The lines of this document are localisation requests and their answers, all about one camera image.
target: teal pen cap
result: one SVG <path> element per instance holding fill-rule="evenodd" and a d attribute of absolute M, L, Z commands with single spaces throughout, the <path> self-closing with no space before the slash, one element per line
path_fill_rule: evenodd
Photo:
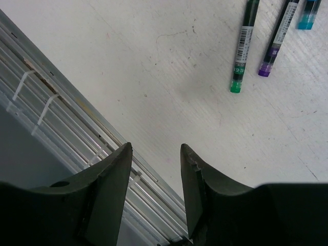
<path fill-rule="evenodd" d="M 320 3 L 321 0 L 307 0 L 303 15 L 301 16 L 300 22 L 298 24 L 298 29 L 300 30 L 312 29 Z"/>
<path fill-rule="evenodd" d="M 298 29 L 300 30 L 311 30 L 316 14 L 306 14 L 304 13 L 301 17 L 301 21 L 298 24 Z"/>

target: white table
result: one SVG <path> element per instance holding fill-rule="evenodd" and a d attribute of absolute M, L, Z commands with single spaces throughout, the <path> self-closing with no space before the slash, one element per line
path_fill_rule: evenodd
<path fill-rule="evenodd" d="M 328 2 L 257 75 L 283 1 L 262 0 L 241 94 L 246 1 L 0 0 L 0 8 L 182 196 L 179 149 L 241 183 L 328 181 Z"/>

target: barcode label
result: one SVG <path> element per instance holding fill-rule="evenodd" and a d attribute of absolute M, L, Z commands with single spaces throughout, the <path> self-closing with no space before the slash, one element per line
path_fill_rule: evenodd
<path fill-rule="evenodd" d="M 293 16 L 295 14 L 296 8 L 297 8 L 297 3 L 289 3 L 286 12 L 281 20 L 277 35 L 273 41 L 274 44 L 281 45 L 286 33 L 288 31 L 288 27 L 290 26 Z"/>
<path fill-rule="evenodd" d="M 253 34 L 253 27 L 241 27 L 236 62 L 246 63 Z"/>

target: pen barrel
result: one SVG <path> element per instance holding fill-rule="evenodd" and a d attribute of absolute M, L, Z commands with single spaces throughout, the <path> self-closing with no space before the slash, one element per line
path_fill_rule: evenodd
<path fill-rule="evenodd" d="M 304 12 L 306 13 L 317 13 L 321 4 L 321 0 L 306 1 Z"/>
<path fill-rule="evenodd" d="M 233 93 L 239 93 L 241 89 L 259 2 L 260 0 L 248 0 L 246 4 L 230 89 Z"/>
<path fill-rule="evenodd" d="M 299 0 L 287 0 L 285 2 L 258 75 L 262 77 L 269 76 L 282 42 L 294 17 L 298 2 Z"/>

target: purple pen cap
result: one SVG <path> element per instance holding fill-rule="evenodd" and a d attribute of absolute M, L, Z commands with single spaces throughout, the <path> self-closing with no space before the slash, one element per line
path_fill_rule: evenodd
<path fill-rule="evenodd" d="M 262 66 L 261 66 L 260 70 L 258 71 L 258 75 L 267 78 L 271 73 L 272 66 L 273 65 L 271 65 L 269 63 L 262 63 Z"/>

